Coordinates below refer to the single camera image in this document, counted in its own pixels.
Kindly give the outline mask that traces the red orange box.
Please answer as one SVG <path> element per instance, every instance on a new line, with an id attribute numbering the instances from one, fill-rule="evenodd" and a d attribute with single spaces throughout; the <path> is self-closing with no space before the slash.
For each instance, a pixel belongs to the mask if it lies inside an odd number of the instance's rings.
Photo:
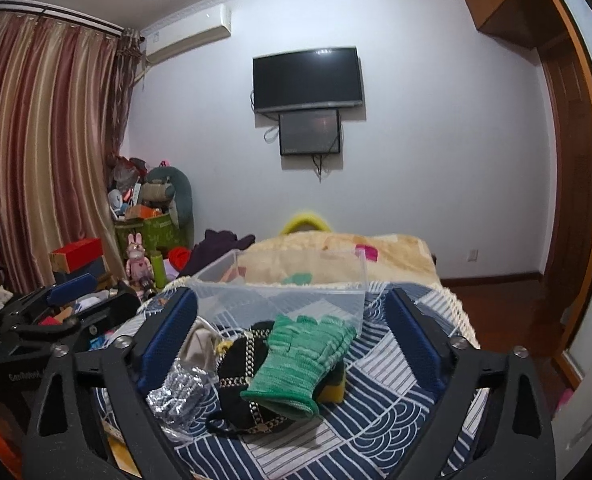
<path id="1" fill-rule="evenodd" d="M 97 258 L 102 257 L 103 246 L 99 238 L 84 238 L 50 252 L 53 272 L 71 274 Z"/>

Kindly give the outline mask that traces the pink rabbit figurine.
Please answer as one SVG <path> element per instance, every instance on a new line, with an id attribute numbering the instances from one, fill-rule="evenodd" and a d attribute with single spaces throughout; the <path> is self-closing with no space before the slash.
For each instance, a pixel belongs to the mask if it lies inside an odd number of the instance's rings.
<path id="1" fill-rule="evenodd" d="M 146 256 L 140 233 L 128 235 L 126 274 L 140 289 L 151 288 L 154 284 L 152 264 Z"/>

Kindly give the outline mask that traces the black hat with chain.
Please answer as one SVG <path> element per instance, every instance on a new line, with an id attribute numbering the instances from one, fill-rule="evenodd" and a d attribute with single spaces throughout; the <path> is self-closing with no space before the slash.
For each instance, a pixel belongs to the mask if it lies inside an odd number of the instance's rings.
<path id="1" fill-rule="evenodd" d="M 293 421 L 242 397 L 268 356 L 267 338 L 272 321 L 254 324 L 234 341 L 219 344 L 217 396 L 219 408 L 206 418 L 206 428 L 219 437 L 276 434 Z"/>

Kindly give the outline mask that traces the blue white patterned tablecloth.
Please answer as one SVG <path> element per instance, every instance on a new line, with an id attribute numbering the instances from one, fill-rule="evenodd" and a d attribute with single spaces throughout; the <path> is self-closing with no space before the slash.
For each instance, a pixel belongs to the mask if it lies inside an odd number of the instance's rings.
<path id="1" fill-rule="evenodd" d="M 242 336 L 279 314 L 333 315 L 360 324 L 345 356 L 345 395 L 319 416 L 275 434 L 220 437 L 208 416 L 221 403 L 209 389 L 172 442 L 192 474 L 206 479 L 383 479 L 420 432 L 434 401 L 416 381 L 385 321 L 394 287 L 365 289 L 195 283 L 198 314 L 224 339 Z"/>

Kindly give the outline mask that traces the clear plastic storage bin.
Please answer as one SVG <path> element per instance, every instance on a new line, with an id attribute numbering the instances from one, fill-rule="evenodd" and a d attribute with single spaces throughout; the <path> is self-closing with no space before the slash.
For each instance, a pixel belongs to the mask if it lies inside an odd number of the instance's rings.
<path id="1" fill-rule="evenodd" d="M 368 284 L 311 285 L 309 275 L 294 275 L 285 285 L 246 282 L 231 250 L 186 281 L 198 301 L 198 315 L 218 327 L 247 328 L 279 314 L 320 320 L 333 315 L 362 331 Z"/>

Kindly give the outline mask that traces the silver shiny plastic bag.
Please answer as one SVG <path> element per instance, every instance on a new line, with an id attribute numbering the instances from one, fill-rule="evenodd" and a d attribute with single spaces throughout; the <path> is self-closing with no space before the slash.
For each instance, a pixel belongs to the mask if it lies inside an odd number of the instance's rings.
<path id="1" fill-rule="evenodd" d="M 175 359 L 162 385 L 147 395 L 148 406 L 171 441 L 192 440 L 190 427 L 215 379 L 214 373 Z"/>

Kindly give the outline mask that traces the beige patchwork blanket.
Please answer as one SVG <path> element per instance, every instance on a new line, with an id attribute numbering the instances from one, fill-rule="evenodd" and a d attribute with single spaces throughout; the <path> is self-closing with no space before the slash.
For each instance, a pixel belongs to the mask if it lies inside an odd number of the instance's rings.
<path id="1" fill-rule="evenodd" d="M 309 275 L 311 285 L 440 282 L 424 240 L 402 234 L 304 231 L 281 235 L 241 252 L 238 265 L 252 284 L 285 285 L 294 275 Z"/>

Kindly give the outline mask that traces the wooden overhead cabinet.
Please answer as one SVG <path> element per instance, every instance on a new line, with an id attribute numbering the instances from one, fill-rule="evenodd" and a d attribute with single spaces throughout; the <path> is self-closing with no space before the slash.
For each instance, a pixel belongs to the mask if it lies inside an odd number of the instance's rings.
<path id="1" fill-rule="evenodd" d="M 479 32 L 526 49 L 558 33 L 551 0 L 465 0 Z"/>

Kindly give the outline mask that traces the green knit glove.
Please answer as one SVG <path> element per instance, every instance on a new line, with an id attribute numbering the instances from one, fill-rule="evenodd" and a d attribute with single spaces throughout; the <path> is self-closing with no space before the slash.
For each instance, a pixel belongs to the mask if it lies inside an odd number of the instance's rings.
<path id="1" fill-rule="evenodd" d="M 290 420 L 317 416 L 314 390 L 356 335 L 356 328 L 337 316 L 278 315 L 267 338 L 267 357 L 241 398 Z"/>

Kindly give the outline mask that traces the small black wall monitor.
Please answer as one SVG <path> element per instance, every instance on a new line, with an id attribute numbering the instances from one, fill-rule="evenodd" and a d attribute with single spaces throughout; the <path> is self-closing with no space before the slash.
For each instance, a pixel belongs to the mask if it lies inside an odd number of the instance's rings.
<path id="1" fill-rule="evenodd" d="M 280 154 L 337 155 L 342 148 L 338 110 L 298 110 L 279 116 Z"/>

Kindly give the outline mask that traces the brown wooden door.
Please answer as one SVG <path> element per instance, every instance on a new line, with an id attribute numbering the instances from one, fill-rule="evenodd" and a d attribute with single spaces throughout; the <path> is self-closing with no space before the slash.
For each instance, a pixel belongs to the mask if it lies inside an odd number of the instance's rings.
<path id="1" fill-rule="evenodd" d="M 570 388 L 582 371 L 568 350 L 592 295 L 592 61 L 564 0 L 552 0 L 563 29 L 538 53 L 555 133 L 555 214 L 544 282 L 565 316 L 553 365 Z"/>

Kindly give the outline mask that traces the striped pink brown curtain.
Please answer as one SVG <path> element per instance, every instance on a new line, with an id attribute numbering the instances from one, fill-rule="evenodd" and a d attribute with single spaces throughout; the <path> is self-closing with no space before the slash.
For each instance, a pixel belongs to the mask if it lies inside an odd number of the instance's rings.
<path id="1" fill-rule="evenodd" d="M 16 292 L 53 283 L 51 252 L 83 238 L 124 276 L 107 188 L 138 57 L 132 35 L 0 11 L 0 263 Z"/>

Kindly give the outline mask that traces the yellow green chair back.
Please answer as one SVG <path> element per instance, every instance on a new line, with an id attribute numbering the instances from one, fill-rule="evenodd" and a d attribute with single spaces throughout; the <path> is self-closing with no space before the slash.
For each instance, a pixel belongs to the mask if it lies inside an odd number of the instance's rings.
<path id="1" fill-rule="evenodd" d="M 332 228 L 328 222 L 315 212 L 299 211 L 285 223 L 280 234 L 288 235 L 305 231 L 332 232 Z"/>

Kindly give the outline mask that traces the large black wall television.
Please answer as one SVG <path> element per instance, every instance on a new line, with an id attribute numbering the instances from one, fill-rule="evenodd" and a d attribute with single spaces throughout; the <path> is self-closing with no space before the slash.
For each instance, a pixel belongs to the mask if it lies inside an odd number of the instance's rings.
<path id="1" fill-rule="evenodd" d="M 257 113 L 361 106 L 361 65 L 356 47 L 319 48 L 253 59 Z"/>

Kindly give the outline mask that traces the dark purple garment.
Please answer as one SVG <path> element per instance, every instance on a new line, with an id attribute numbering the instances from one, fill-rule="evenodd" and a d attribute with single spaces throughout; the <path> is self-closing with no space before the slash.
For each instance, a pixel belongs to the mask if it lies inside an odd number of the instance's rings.
<path id="1" fill-rule="evenodd" d="M 231 250 L 246 250 L 256 242 L 254 234 L 238 237 L 227 230 L 207 229 L 204 240 L 196 244 L 190 252 L 189 260 L 180 270 L 180 276 L 193 276 L 206 266 L 214 263 Z"/>

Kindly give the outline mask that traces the green storage box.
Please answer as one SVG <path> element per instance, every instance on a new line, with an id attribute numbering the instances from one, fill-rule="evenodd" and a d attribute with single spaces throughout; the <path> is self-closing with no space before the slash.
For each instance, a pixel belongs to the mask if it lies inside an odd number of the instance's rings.
<path id="1" fill-rule="evenodd" d="M 129 235 L 141 234 L 141 244 L 147 255 L 154 250 L 166 255 L 170 249 L 184 244 L 182 233 L 174 225 L 169 214 L 148 219 L 115 220 L 114 230 L 122 258 L 126 258 L 127 255 Z"/>

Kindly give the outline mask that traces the yellow green sponge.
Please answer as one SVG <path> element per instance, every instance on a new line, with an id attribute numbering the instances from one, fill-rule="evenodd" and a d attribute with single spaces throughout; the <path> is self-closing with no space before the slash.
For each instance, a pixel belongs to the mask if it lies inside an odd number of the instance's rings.
<path id="1" fill-rule="evenodd" d="M 313 400 L 319 404 L 339 404 L 344 400 L 345 391 L 346 366 L 344 361 L 339 361 L 314 389 Z"/>

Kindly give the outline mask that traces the white wall air conditioner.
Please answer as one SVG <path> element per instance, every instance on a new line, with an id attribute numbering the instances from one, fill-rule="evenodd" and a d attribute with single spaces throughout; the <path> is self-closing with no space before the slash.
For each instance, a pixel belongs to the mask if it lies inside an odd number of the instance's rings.
<path id="1" fill-rule="evenodd" d="M 218 4 L 183 18 L 154 26 L 144 34 L 144 63 L 153 66 L 182 53 L 229 38 L 232 34 L 232 12 Z"/>

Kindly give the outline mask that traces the grey green plush toy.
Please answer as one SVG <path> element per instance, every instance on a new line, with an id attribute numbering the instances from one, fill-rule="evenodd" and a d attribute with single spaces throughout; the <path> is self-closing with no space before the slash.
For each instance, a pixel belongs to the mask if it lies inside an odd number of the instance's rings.
<path id="1" fill-rule="evenodd" d="M 140 203 L 167 209 L 172 223 L 185 230 L 193 221 L 192 188 L 188 177 L 173 166 L 158 166 L 145 176 Z"/>

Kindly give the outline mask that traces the red cloth item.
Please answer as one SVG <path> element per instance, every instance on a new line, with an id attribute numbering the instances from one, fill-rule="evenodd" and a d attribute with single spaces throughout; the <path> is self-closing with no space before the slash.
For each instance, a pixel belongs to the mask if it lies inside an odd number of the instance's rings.
<path id="1" fill-rule="evenodd" d="M 168 250 L 168 261 L 170 266 L 177 272 L 182 271 L 189 263 L 192 250 L 186 247 L 174 247 Z"/>

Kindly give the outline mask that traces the green cylindrical bottle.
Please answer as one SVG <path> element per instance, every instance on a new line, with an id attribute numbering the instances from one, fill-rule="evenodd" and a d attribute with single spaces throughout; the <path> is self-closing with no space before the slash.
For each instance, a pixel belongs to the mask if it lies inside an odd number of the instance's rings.
<path id="1" fill-rule="evenodd" d="M 167 285 L 167 274 L 164 258 L 162 254 L 155 250 L 151 252 L 150 261 L 152 265 L 153 280 L 158 289 L 163 289 Z"/>

